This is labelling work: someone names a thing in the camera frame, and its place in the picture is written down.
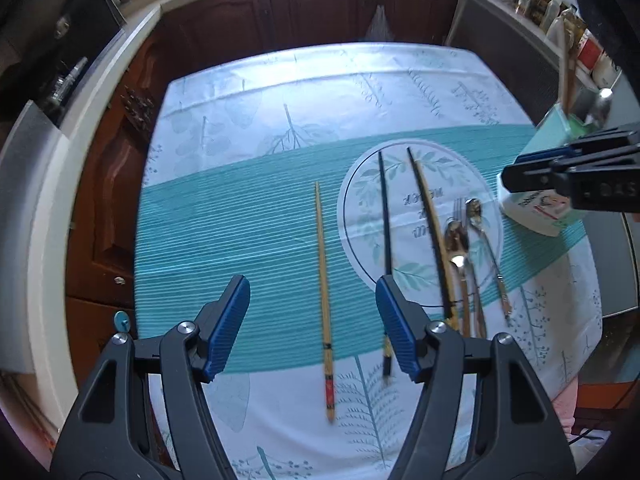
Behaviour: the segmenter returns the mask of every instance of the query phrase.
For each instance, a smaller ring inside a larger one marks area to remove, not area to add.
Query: tablecloth
[[[244,274],[252,300],[225,372],[206,386],[239,478],[386,478],[420,386],[394,364],[382,382],[382,212],[374,154],[390,196],[394,277],[441,316],[433,252],[404,156],[426,172],[442,223],[480,198],[514,313],[505,320],[486,248],[472,238],[489,336],[510,332],[555,397],[602,333],[600,293],[581,224],[558,238],[501,216],[495,175],[534,133],[470,52],[408,44],[295,49],[232,62],[169,86],[145,167],[136,235],[136,320],[156,336]],[[336,421],[324,410],[314,182],[321,184]],[[154,411],[168,425],[161,384]],[[465,378],[450,464],[473,410]]]

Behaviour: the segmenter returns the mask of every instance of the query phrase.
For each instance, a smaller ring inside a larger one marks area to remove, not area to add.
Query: chopstick
[[[320,184],[316,182],[316,230],[318,231],[318,279],[320,282],[320,310],[322,311],[322,352],[324,354],[324,399],[326,418],[335,418],[334,352],[331,346],[331,312],[329,310],[329,285],[326,278],[326,253],[324,252],[324,228],[322,227],[322,202]]]
[[[422,168],[416,163],[411,148],[407,147],[406,152],[409,155],[411,168],[414,170],[415,181],[418,184],[420,198],[427,216],[427,226],[431,234],[431,244],[433,245],[433,253],[436,257],[436,266],[438,268],[438,279],[440,280],[440,293],[442,295],[442,304],[444,306],[444,317],[447,324],[453,329],[458,330],[458,311],[456,309],[456,294],[453,288],[453,278],[451,276],[451,268],[447,260],[447,250],[444,245],[444,238],[440,230],[440,222],[436,213],[429,186],[424,177]]]
[[[389,204],[386,196],[385,162],[382,158],[382,150],[378,152],[378,168],[380,169],[380,188],[382,189],[382,220],[385,237],[385,274],[393,275],[393,260],[391,259],[391,228],[389,227]],[[391,341],[384,335],[382,349],[382,376],[388,378],[391,375]]]

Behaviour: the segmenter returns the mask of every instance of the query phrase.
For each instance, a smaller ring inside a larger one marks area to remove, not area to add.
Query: cabinet door
[[[80,177],[70,226],[66,293],[133,307],[138,200],[149,133],[129,121],[122,83],[96,130]]]
[[[378,0],[385,6],[394,39],[405,43],[443,44],[458,0]]]
[[[172,49],[172,45],[165,24],[160,22],[142,44],[122,78],[126,85],[154,102],[153,124],[167,85],[190,73],[191,67],[177,50]]]
[[[114,306],[66,298],[66,334],[78,387],[91,373],[100,352],[116,332],[113,316],[119,310]],[[135,337],[133,311],[125,312],[129,314],[131,333]]]
[[[272,50],[269,0],[199,0],[163,17],[192,72]]]
[[[358,41],[375,10],[373,0],[271,0],[278,48]]]

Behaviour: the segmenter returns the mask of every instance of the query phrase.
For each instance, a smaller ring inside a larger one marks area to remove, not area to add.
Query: pink cloth
[[[553,400],[554,410],[560,419],[562,429],[568,440],[572,439],[571,428],[574,426],[575,405],[578,401],[578,377]]]

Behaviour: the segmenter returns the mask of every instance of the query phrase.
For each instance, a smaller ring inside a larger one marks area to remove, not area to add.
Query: cutlery
[[[324,357],[324,400],[326,418],[335,419],[334,351],[331,344],[331,313],[329,310],[329,284],[326,278],[326,253],[322,227],[322,201],[320,184],[316,182],[316,230],[318,232],[318,281],[320,282],[320,310],[322,311],[322,352]]]
[[[385,161],[382,158],[382,150],[378,152],[378,168],[380,170],[380,189],[382,190],[382,221],[385,237],[385,274],[393,275],[393,260],[391,257],[391,227],[389,224],[389,204],[386,196]],[[391,341],[386,334],[383,339],[382,349],[382,376],[388,379],[391,375]]]
[[[436,259],[436,268],[438,269],[438,280],[440,282],[440,293],[442,295],[442,305],[444,307],[444,317],[447,324],[453,329],[458,330],[458,311],[456,309],[456,295],[453,289],[453,278],[451,276],[451,268],[446,265],[447,250],[444,245],[444,238],[440,230],[440,221],[436,213],[429,186],[424,177],[420,164],[417,164],[411,148],[407,147],[406,152],[409,156],[409,162],[414,172],[416,184],[420,192],[420,199],[424,207],[425,216],[427,217],[427,227],[431,235],[431,245],[433,246],[433,254]]]
[[[469,225],[474,229],[482,238],[482,241],[487,246],[491,260],[494,266],[495,281],[498,285],[498,292],[500,293],[500,305],[502,306],[502,312],[504,317],[511,315],[511,304],[509,303],[509,297],[507,296],[507,288],[504,285],[504,278],[500,272],[500,267],[495,259],[494,250],[489,242],[489,237],[486,235],[485,230],[482,228],[482,203],[477,198],[472,198],[466,201],[466,217]]]
[[[460,241],[462,248],[466,252],[466,264],[471,270],[471,279],[474,282],[474,313],[476,319],[476,337],[486,339],[486,321],[484,320],[484,311],[482,310],[482,301],[480,299],[480,286],[478,285],[478,276],[476,276],[476,266],[474,265],[469,254],[469,236],[466,229],[460,229]]]
[[[447,257],[458,272],[460,291],[462,294],[462,335],[471,337],[471,308],[469,306],[469,290],[466,285],[466,251],[464,250],[461,231],[464,229],[461,222],[452,220],[444,231],[444,243],[447,248]]]
[[[478,284],[478,276],[476,276],[476,266],[469,257],[469,234],[466,226],[469,218],[465,215],[466,209],[463,209],[463,198],[457,198],[454,202],[453,215],[454,219],[460,222],[458,233],[462,250],[465,251],[466,267],[471,270],[471,279],[474,287],[474,319],[476,321],[476,336],[486,339],[486,321],[484,320],[484,311],[482,310],[482,301],[480,299],[480,286]]]

